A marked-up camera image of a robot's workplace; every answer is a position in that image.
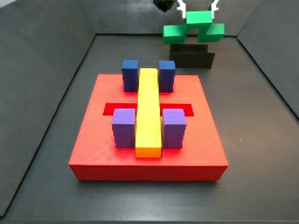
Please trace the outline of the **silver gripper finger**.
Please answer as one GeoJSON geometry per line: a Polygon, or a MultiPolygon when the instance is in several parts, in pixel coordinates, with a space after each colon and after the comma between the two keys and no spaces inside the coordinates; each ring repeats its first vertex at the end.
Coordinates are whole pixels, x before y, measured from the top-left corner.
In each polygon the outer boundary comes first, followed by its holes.
{"type": "Polygon", "coordinates": [[[209,5],[211,17],[212,18],[215,18],[215,12],[219,10],[217,4],[219,4],[219,0],[213,0],[211,5],[209,5]]]}
{"type": "Polygon", "coordinates": [[[185,19],[185,14],[187,14],[185,2],[183,0],[176,0],[176,2],[177,2],[176,10],[181,13],[181,19],[185,19]]]}

